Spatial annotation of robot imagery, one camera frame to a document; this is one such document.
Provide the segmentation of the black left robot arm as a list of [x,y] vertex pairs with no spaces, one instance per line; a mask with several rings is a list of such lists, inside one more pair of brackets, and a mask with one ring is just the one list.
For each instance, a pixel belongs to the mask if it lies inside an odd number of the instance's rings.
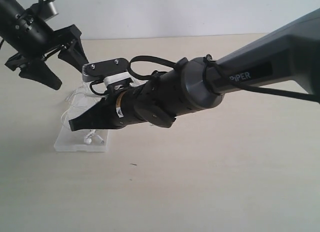
[[19,69],[19,76],[59,90],[62,81],[47,66],[53,55],[73,66],[79,72],[88,64],[81,31],[74,25],[53,30],[48,20],[58,15],[55,0],[38,0],[23,8],[16,0],[0,0],[0,36],[17,53],[5,66]]

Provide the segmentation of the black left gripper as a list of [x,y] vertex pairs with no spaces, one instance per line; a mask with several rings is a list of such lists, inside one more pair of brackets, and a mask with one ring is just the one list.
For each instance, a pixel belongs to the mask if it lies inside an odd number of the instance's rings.
[[[4,40],[25,58],[41,58],[46,53],[61,48],[58,58],[80,73],[89,61],[81,42],[81,31],[74,25],[53,30],[33,11],[26,10],[13,17],[4,15]],[[42,60],[33,60],[20,69],[23,79],[41,83],[53,90],[59,90],[62,81]]]

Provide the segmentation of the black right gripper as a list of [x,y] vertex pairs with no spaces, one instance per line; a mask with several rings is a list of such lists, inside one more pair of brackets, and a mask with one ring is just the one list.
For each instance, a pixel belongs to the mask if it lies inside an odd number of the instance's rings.
[[153,98],[155,86],[134,78],[128,72],[106,78],[107,99],[68,121],[71,131],[118,130],[128,125],[150,123],[170,128],[176,120]]

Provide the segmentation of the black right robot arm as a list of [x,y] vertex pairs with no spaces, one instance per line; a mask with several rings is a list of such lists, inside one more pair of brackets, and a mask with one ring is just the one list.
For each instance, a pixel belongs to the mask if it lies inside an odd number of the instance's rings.
[[217,107],[227,93],[244,90],[320,101],[320,12],[312,11],[214,60],[211,55],[172,62],[138,55],[86,64],[94,85],[106,84],[100,101],[69,121],[72,131],[118,130],[150,123],[170,128],[178,116]]

